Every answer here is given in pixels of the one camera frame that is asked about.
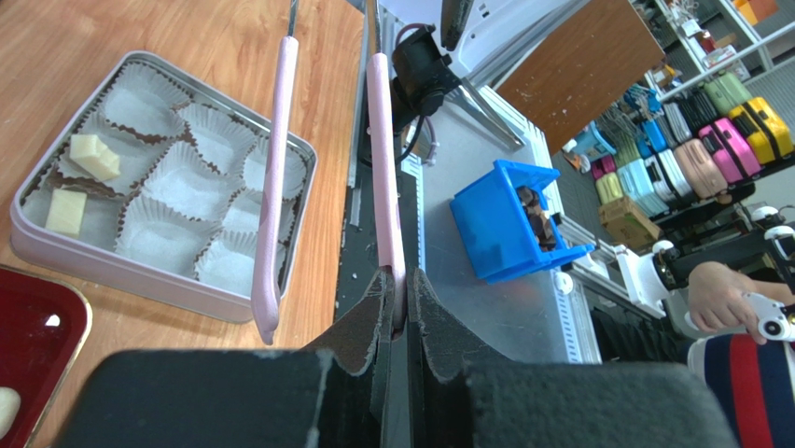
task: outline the red tray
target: red tray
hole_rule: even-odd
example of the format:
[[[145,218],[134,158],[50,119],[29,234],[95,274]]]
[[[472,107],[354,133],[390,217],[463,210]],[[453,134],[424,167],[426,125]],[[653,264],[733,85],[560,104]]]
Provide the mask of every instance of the red tray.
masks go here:
[[[0,448],[24,447],[91,330],[91,308],[75,287],[0,266],[0,386],[20,411]]]

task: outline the green suitcase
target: green suitcase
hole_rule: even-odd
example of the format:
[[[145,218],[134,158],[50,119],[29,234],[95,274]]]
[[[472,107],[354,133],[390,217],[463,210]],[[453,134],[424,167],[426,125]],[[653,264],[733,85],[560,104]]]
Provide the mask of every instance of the green suitcase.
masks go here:
[[[704,84],[706,96],[715,105],[720,115],[726,117],[735,107],[750,101],[753,96],[734,73],[722,73]]]
[[[620,133],[619,141],[614,143],[616,144],[616,155],[613,156],[613,159],[616,160],[616,166],[618,168],[640,159],[640,151],[637,149],[637,145],[632,136],[626,133]]]

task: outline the white controller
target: white controller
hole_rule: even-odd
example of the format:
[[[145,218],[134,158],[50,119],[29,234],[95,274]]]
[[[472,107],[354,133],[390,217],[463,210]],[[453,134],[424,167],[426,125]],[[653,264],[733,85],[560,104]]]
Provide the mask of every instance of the white controller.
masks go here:
[[[787,316],[782,311],[784,303],[768,299],[761,294],[744,293],[743,298],[750,303],[754,313],[760,320],[759,331],[768,341],[795,342],[795,325],[789,323]],[[685,314],[685,321],[694,329],[690,312]]]

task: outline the suitcase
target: suitcase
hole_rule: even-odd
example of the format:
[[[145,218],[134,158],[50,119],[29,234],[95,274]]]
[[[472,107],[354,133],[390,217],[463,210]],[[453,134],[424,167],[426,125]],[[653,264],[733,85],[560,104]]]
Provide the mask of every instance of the suitcase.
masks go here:
[[[679,108],[688,123],[692,135],[704,126],[720,118],[715,106],[709,101],[704,89],[693,89],[690,96],[679,100]]]
[[[676,163],[674,151],[666,149],[646,160],[646,169],[657,196],[672,208],[697,201],[688,179]]]
[[[747,140],[762,165],[792,152],[787,124],[764,98],[753,98],[729,112],[734,127]]]
[[[692,139],[678,147],[674,157],[699,198],[711,198],[729,187],[701,140]]]
[[[761,171],[753,149],[729,119],[719,119],[699,131],[698,136],[729,184],[753,177]]]
[[[616,161],[613,160],[613,156],[605,156],[591,164],[591,174],[593,175],[593,180],[599,180],[604,175],[615,172]]]
[[[662,132],[662,138],[665,139],[665,146],[669,148],[677,147],[679,143],[676,142],[676,137],[674,137],[674,132],[671,131],[671,125],[668,124],[668,120],[660,116],[654,119],[654,122],[657,123],[657,127],[659,127]]]
[[[599,193],[599,202],[602,205],[612,203],[617,199],[624,197],[624,191],[621,189],[621,182],[615,173],[607,173],[601,179],[596,181],[596,192]]]
[[[631,161],[640,159],[640,152],[632,136],[621,133],[619,141],[616,142],[616,166],[621,168]]]
[[[665,119],[671,125],[671,132],[674,133],[674,138],[676,139],[676,145],[671,147],[671,149],[690,141],[693,138],[693,134],[688,127],[687,121],[685,121],[685,117],[682,115],[682,111],[679,109],[679,105],[669,103],[662,105],[662,109],[665,111]]]
[[[644,121],[640,124],[641,129],[648,137],[649,143],[651,144],[651,149],[654,152],[663,152],[668,149],[668,144],[665,143],[665,136],[663,135],[663,130],[660,129],[660,126],[657,125],[656,121]]]
[[[632,198],[648,217],[668,211],[668,205],[654,191],[644,161],[633,161],[619,168],[619,180],[624,194]]]
[[[653,154],[649,142],[646,141],[646,135],[643,133],[635,137],[635,146],[641,159],[648,159]]]
[[[753,98],[740,78],[732,72],[724,73],[704,84],[704,91],[724,117],[735,107]]]

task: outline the person's arm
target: person's arm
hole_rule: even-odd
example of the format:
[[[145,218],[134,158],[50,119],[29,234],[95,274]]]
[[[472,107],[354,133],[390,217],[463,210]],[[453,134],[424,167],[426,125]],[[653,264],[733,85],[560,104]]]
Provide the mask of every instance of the person's arm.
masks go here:
[[[690,318],[701,331],[745,326],[757,343],[767,340],[760,334],[759,318],[743,298],[755,292],[784,304],[795,302],[786,286],[756,282],[716,262],[702,263],[690,273]]]
[[[792,291],[789,290],[787,285],[783,283],[760,282],[757,280],[751,281],[754,282],[756,292],[762,296],[773,299],[774,301],[780,301],[786,306],[795,304],[795,296],[792,295]]]

